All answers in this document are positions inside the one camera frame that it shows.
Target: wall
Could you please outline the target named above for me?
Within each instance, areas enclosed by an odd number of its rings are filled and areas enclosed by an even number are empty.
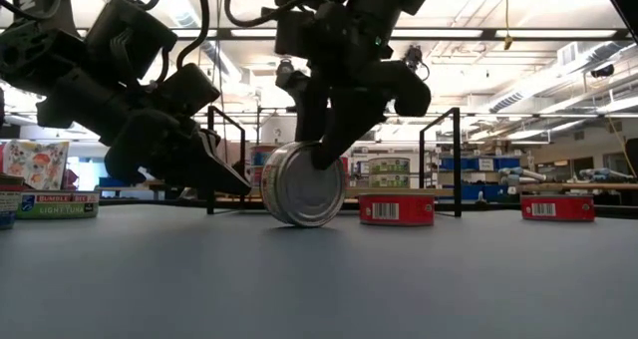
[[[623,120],[622,127],[621,138],[638,138],[638,119]],[[585,139],[582,141],[575,141],[573,134],[570,134],[556,139],[552,145],[531,150],[536,164],[594,157],[596,168],[604,167],[604,155],[621,151],[616,136],[602,127],[585,129]]]

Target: table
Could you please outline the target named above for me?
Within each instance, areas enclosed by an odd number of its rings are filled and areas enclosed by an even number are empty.
[[[319,229],[111,206],[0,232],[0,337],[632,338],[638,221]]]

